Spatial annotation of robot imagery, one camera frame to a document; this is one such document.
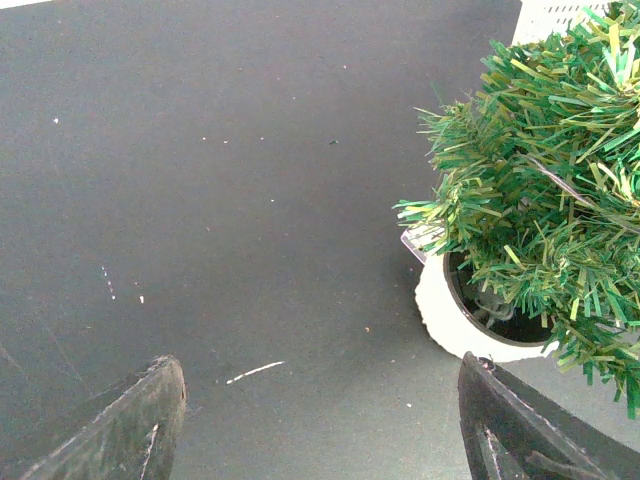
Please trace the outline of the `white plastic basket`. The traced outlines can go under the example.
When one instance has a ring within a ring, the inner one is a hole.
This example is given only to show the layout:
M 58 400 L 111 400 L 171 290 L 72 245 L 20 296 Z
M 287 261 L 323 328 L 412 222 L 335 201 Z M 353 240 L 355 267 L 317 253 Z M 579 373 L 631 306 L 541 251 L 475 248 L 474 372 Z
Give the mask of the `white plastic basket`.
M 512 44 L 528 44 L 546 39 L 552 33 L 564 33 L 570 26 L 585 23 L 585 8 L 605 15 L 611 1 L 522 0 Z

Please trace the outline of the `small green christmas tree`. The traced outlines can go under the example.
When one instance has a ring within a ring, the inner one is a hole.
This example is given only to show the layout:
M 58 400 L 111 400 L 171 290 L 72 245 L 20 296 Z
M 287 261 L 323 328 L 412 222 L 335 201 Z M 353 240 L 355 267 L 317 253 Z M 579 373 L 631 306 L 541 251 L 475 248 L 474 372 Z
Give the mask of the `small green christmas tree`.
M 613 382 L 639 414 L 639 234 L 584 208 L 519 154 L 639 227 L 639 5 L 528 44 L 494 43 L 482 88 L 421 111 L 441 179 L 396 204 L 437 227 L 426 253 L 462 256 L 477 311 L 546 326 L 558 362 Z

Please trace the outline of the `white bulb string lights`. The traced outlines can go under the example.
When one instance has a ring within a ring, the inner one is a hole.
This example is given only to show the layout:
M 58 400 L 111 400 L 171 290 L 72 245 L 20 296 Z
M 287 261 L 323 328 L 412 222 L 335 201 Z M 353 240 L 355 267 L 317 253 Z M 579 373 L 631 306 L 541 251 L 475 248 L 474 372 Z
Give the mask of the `white bulb string lights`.
M 590 200 L 587 196 L 581 195 L 574 187 L 571 187 L 565 180 L 558 175 L 551 172 L 545 167 L 538 159 L 531 155 L 519 154 L 519 158 L 525 159 L 535 169 L 542 174 L 546 175 L 556 186 L 558 186 L 564 193 L 572 197 L 578 204 L 584 208 L 591 209 L 598 213 L 600 216 L 606 218 L 610 222 L 616 224 L 622 229 L 626 229 L 635 234 L 639 234 L 639 227 L 633 224 L 630 220 L 625 219 L 621 214 L 613 213 L 604 207 L 599 206 L 594 201 Z M 400 235 L 401 243 L 422 263 L 426 263 L 427 253 L 426 246 L 427 241 L 430 238 L 435 238 L 438 233 L 437 227 L 431 227 L 426 223 L 414 224 L 408 226 Z

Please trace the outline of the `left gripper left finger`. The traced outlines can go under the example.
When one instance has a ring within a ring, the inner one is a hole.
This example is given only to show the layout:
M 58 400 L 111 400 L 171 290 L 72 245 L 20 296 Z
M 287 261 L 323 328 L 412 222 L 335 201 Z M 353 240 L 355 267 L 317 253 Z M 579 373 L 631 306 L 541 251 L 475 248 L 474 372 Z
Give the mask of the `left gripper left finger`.
M 180 362 L 160 356 L 19 445 L 21 479 L 168 479 L 186 414 Z

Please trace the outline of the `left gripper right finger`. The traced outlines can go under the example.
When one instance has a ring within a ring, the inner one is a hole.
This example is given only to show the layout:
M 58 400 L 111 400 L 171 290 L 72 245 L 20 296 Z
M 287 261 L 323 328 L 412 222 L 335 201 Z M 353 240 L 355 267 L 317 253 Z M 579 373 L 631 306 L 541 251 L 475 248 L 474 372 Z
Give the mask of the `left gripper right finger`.
M 639 453 L 491 360 L 464 355 L 461 435 L 474 479 L 637 479 Z

